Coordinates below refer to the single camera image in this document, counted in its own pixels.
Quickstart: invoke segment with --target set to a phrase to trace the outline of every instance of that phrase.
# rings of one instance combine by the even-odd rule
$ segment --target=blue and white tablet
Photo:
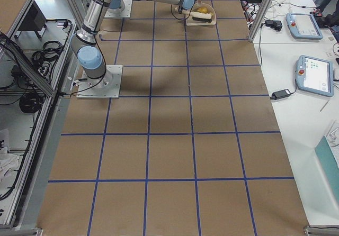
[[[334,89],[332,62],[300,56],[297,62],[296,84],[301,90],[332,97]]]
[[[288,13],[286,21],[292,36],[296,39],[320,40],[323,38],[319,26],[311,14]]]

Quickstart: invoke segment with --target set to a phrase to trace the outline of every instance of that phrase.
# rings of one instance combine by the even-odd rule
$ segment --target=metal plate
[[[110,85],[105,89],[88,89],[83,92],[77,93],[77,98],[119,98],[121,76],[122,76],[122,65],[107,65],[107,70],[112,73],[113,80]],[[85,72],[83,72],[81,78],[87,78]],[[90,88],[86,81],[80,83],[79,90]]]
[[[106,12],[105,18],[114,19],[114,18],[129,18],[131,16],[132,11],[132,0],[123,0],[125,3],[125,9],[120,13],[111,13],[109,11]]]

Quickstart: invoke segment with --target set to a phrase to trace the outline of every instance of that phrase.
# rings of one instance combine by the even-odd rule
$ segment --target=brown tile
[[[190,68],[193,96],[228,95],[223,67]]]
[[[118,42],[117,41],[98,41],[98,45],[105,58],[106,64],[115,64],[115,56],[117,55]]]
[[[121,96],[148,96],[150,67],[124,67],[121,79]]]
[[[194,178],[192,136],[151,135],[148,178]]]
[[[103,133],[108,101],[71,98],[63,133]]]
[[[233,97],[238,131],[278,131],[270,98]]]
[[[131,18],[153,18],[154,16],[154,2],[148,1],[133,1]]]
[[[148,183],[146,235],[199,235],[194,182]]]
[[[179,20],[155,20],[155,39],[185,39],[184,23]]]
[[[254,235],[242,180],[201,181],[198,189],[202,235]]]
[[[102,136],[63,136],[50,179],[96,179]]]
[[[293,176],[280,134],[240,134],[247,177]]]
[[[91,236],[142,235],[145,183],[99,183]]]
[[[186,36],[187,39],[216,40],[218,39],[217,27],[215,25],[186,26]]]
[[[153,20],[126,19],[123,22],[121,39],[151,40],[153,38]]]
[[[113,100],[107,133],[147,133],[149,98],[121,97]]]
[[[122,19],[104,19],[99,30],[99,37],[101,39],[119,39],[121,24]]]
[[[240,1],[213,1],[213,8],[219,18],[245,19]]]
[[[195,132],[234,131],[228,97],[194,97],[192,107]]]
[[[187,67],[154,67],[152,95],[188,96],[189,81]]]
[[[120,41],[117,64],[150,66],[152,41]]]
[[[268,93],[265,80],[259,66],[226,67],[226,72],[229,89],[232,95],[255,95]]]
[[[218,32],[220,39],[246,39],[249,30],[243,19],[219,19]]]
[[[172,6],[173,14],[180,18],[180,15],[174,11],[175,6]],[[155,3],[155,18],[174,18],[171,14],[171,5],[162,2]]]
[[[250,180],[248,187],[258,235],[304,235],[307,219],[294,180]]]
[[[37,221],[37,227],[43,228],[43,235],[87,235],[94,185],[48,184]]]
[[[101,179],[144,179],[146,135],[108,135],[101,162]]]
[[[234,134],[196,134],[194,144],[198,178],[244,177]]]
[[[247,40],[222,41],[221,46],[226,65],[259,64],[254,46]]]
[[[188,41],[189,64],[222,65],[218,41]]]
[[[153,65],[186,66],[185,41],[154,41]]]
[[[188,98],[152,98],[151,133],[191,133]]]

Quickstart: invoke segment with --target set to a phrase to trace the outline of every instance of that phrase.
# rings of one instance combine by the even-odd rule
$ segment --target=white table
[[[291,2],[314,6],[312,0]],[[289,12],[288,4],[275,8],[275,16]],[[308,13],[311,10],[294,6],[291,9],[295,13]],[[291,36],[284,18],[275,18],[283,23],[281,32],[265,26],[262,28],[262,72],[270,94],[286,88],[294,91],[295,67],[300,55],[331,60],[334,67],[339,68],[335,61],[337,57],[332,52],[332,45],[336,41],[329,30],[322,30],[324,38],[319,41],[296,40]],[[259,35],[260,31],[254,40],[258,58]],[[272,102],[272,105],[310,225],[338,225],[339,204],[317,159],[315,146],[333,121],[339,121],[339,90],[335,89],[332,98],[298,90],[286,99]]]

